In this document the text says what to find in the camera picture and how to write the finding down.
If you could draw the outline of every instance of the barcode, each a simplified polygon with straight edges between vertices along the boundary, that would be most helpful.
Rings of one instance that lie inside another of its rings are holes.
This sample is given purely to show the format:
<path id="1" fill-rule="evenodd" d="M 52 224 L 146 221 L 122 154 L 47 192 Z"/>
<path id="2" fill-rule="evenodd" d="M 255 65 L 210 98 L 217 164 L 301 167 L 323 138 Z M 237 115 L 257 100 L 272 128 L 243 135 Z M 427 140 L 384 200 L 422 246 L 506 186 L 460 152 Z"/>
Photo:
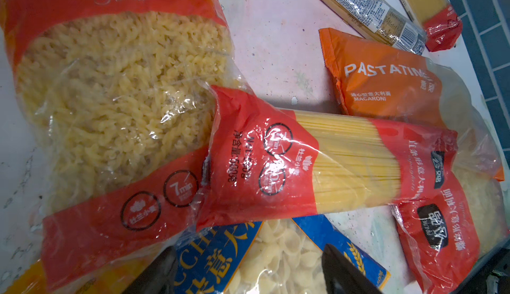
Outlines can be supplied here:
<path id="1" fill-rule="evenodd" d="M 408 23 L 405 23 L 402 34 L 397 41 L 397 47 L 409 51 L 414 47 L 417 39 L 418 33 L 416 30 L 412 28 Z"/>

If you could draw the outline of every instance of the circular icon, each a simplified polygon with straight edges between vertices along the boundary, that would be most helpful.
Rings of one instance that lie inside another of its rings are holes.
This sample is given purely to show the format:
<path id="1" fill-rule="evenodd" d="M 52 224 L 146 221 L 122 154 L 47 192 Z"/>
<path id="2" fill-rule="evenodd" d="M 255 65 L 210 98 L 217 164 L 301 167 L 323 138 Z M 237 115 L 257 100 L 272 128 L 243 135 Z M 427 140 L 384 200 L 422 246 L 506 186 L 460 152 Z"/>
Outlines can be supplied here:
<path id="1" fill-rule="evenodd" d="M 258 176 L 258 186 L 265 195 L 277 195 L 284 189 L 286 178 L 281 164 L 268 163 Z"/>
<path id="2" fill-rule="evenodd" d="M 143 231 L 153 226 L 161 215 L 161 204 L 150 192 L 140 191 L 132 195 L 120 212 L 122 225 L 131 231 Z"/>
<path id="3" fill-rule="evenodd" d="M 163 195 L 174 207 L 184 208 L 191 204 L 197 190 L 198 180 L 193 172 L 177 170 L 166 179 Z"/>
<path id="4" fill-rule="evenodd" d="M 264 136 L 264 149 L 270 155 L 283 155 L 292 147 L 292 131 L 282 123 L 271 125 Z"/>

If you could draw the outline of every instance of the white nutrition label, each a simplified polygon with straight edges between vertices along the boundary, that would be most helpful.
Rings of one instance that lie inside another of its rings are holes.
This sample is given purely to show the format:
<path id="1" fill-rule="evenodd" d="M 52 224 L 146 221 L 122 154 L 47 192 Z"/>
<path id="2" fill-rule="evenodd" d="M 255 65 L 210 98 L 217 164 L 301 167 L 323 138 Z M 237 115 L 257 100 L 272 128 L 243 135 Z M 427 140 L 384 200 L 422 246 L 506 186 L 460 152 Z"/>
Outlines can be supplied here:
<path id="1" fill-rule="evenodd" d="M 383 23 L 390 6 L 380 0 L 335 0 L 375 33 Z"/>

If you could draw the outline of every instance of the black circle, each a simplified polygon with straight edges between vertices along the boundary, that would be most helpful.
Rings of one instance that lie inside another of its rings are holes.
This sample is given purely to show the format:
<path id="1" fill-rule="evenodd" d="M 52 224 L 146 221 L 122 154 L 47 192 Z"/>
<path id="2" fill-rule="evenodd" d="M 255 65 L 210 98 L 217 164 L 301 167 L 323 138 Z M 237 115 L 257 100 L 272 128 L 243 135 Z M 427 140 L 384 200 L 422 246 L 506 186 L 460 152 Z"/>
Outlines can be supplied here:
<path id="1" fill-rule="evenodd" d="M 269 165 L 266 165 L 262 171 L 260 171 L 260 174 L 258 176 L 258 188 L 260 189 L 260 191 L 262 191 L 263 194 L 265 195 L 269 195 L 269 196 L 273 196 L 273 195 L 277 195 L 278 193 L 282 192 L 283 189 L 284 189 L 284 185 L 285 185 L 285 180 L 287 179 L 287 175 L 285 174 L 285 169 L 282 168 L 282 172 L 284 173 L 284 179 L 283 179 L 283 182 L 282 182 L 282 186 L 280 187 L 280 189 L 278 189 L 278 191 L 274 192 L 274 193 L 268 193 L 267 191 L 264 190 L 264 188 L 262 187 L 262 183 L 260 182 L 260 178 L 262 177 L 262 173 L 264 173 L 264 170 L 269 168 Z"/>
<path id="2" fill-rule="evenodd" d="M 170 201 L 170 199 L 168 198 L 168 195 L 166 194 L 166 184 L 169 182 L 170 178 L 178 173 L 189 173 L 192 177 L 194 177 L 195 179 L 195 184 L 196 184 L 196 190 L 198 191 L 198 179 L 196 178 L 195 174 L 191 171 L 188 171 L 188 170 L 177 170 L 175 171 L 174 173 L 172 173 L 171 175 L 168 176 L 168 178 L 166 178 L 165 180 L 165 183 L 163 184 L 163 196 L 165 197 L 165 200 L 170 203 L 171 205 L 173 205 L 174 207 L 176 208 L 185 208 L 185 207 L 189 207 L 191 202 L 189 202 L 188 204 L 184 204 L 184 205 L 179 205 L 179 204 L 175 204 L 174 202 Z"/>
<path id="3" fill-rule="evenodd" d="M 289 147 L 288 147 L 285 151 L 283 151 L 282 153 L 277 153 L 277 155 L 278 155 L 278 156 L 281 156 L 281 155 L 284 155 L 285 153 L 287 153 L 287 152 L 290 150 L 290 148 L 292 147 L 292 140 L 294 140 L 294 135 L 292 134 L 292 131 L 290 131 L 290 128 L 289 128 L 287 125 L 282 124 L 282 123 L 272 124 L 269 128 L 267 128 L 267 130 L 266 130 L 266 134 L 264 135 L 264 149 L 265 149 L 265 150 L 266 150 L 266 152 L 267 152 L 267 153 L 269 153 L 271 156 L 274 156 L 274 154 L 273 154 L 273 153 L 271 153 L 271 152 L 268 150 L 269 148 L 268 148 L 268 147 L 267 147 L 267 145 L 266 145 L 266 137 L 267 137 L 267 135 L 269 134 L 269 132 L 271 131 L 271 129 L 273 129 L 274 127 L 276 127 L 276 126 L 278 126 L 278 125 L 282 125 L 282 126 L 284 126 L 285 128 L 287 128 L 287 130 L 289 130 L 289 133 L 290 133 L 290 144 L 289 144 Z"/>
<path id="4" fill-rule="evenodd" d="M 128 206 L 127 204 L 129 203 L 129 201 L 131 201 L 134 197 L 136 197 L 137 195 L 149 195 L 149 196 L 152 196 L 152 198 L 154 200 L 156 200 L 156 202 L 158 203 L 158 214 L 156 216 L 156 218 L 146 227 L 144 228 L 132 228 L 130 227 L 125 221 L 124 221 L 124 210 L 125 208 Z M 150 193 L 150 192 L 147 192 L 147 191 L 140 191 L 140 192 L 137 192 L 135 193 L 134 195 L 132 195 L 125 203 L 124 205 L 122 206 L 122 210 L 120 210 L 120 221 L 122 222 L 122 225 L 128 229 L 128 230 L 131 230 L 131 231 L 143 231 L 143 230 L 147 230 L 149 227 L 153 226 L 154 223 L 156 223 L 156 221 L 159 219 L 159 217 L 161 216 L 161 203 L 159 202 L 158 198 Z"/>

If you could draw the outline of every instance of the grout line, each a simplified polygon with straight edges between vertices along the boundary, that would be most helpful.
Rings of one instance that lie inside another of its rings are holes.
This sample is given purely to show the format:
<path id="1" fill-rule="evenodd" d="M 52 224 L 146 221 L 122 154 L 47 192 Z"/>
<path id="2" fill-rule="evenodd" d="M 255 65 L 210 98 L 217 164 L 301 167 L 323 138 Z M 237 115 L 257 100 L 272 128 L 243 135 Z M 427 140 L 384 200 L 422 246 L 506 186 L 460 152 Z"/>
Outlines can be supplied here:
<path id="1" fill-rule="evenodd" d="M 464 4 L 464 7 L 466 8 L 466 12 L 468 13 L 469 22 L 471 24 L 471 28 L 473 29 L 473 33 L 475 34 L 475 39 L 476 39 L 476 42 L 478 43 L 478 47 L 480 48 L 481 56 L 483 58 L 483 61 L 485 62 L 485 66 L 488 68 L 488 75 L 489 75 L 489 77 L 491 77 L 492 86 L 494 87 L 494 90 L 496 91 L 496 96 L 498 97 L 499 104 L 501 105 L 501 110 L 503 110 L 503 115 L 505 117 L 505 120 L 507 121 L 507 127 L 510 128 L 510 115 L 508 115 L 507 107 L 505 106 L 505 104 L 503 102 L 503 97 L 501 96 L 501 90 L 499 89 L 499 86 L 496 82 L 496 77 L 494 76 L 494 72 L 491 69 L 491 65 L 488 60 L 487 52 L 486 52 L 485 48 L 483 47 L 480 36 L 478 35 L 478 29 L 476 28 L 473 14 L 471 14 L 471 9 L 469 8 L 467 0 L 462 0 L 462 3 Z"/>
<path id="2" fill-rule="evenodd" d="M 501 65 L 501 66 L 497 66 L 496 68 L 493 68 L 492 71 L 495 72 L 497 70 L 500 70 L 500 69 L 503 69 L 503 68 L 507 68 L 508 66 L 510 66 L 510 62 L 507 62 L 506 64 Z"/>
<path id="3" fill-rule="evenodd" d="M 493 27 L 489 27 L 488 29 L 486 29 L 486 30 L 484 30 L 484 31 L 480 32 L 478 35 L 484 35 L 485 33 L 487 33 L 487 32 L 489 32 L 489 31 L 491 31 L 491 30 L 495 29 L 496 27 L 500 27 L 500 26 L 501 26 L 501 22 L 500 22 L 500 23 L 495 24 Z"/>
<path id="4" fill-rule="evenodd" d="M 501 10 L 501 7 L 499 6 L 498 0 L 492 0 L 492 3 L 494 4 L 496 14 L 498 14 L 499 22 L 501 23 L 503 32 L 505 33 L 505 36 L 507 37 L 507 42 L 508 42 L 508 44 L 510 44 L 510 31 L 508 30 L 507 20 L 506 20 L 505 16 L 503 15 L 503 11 Z"/>

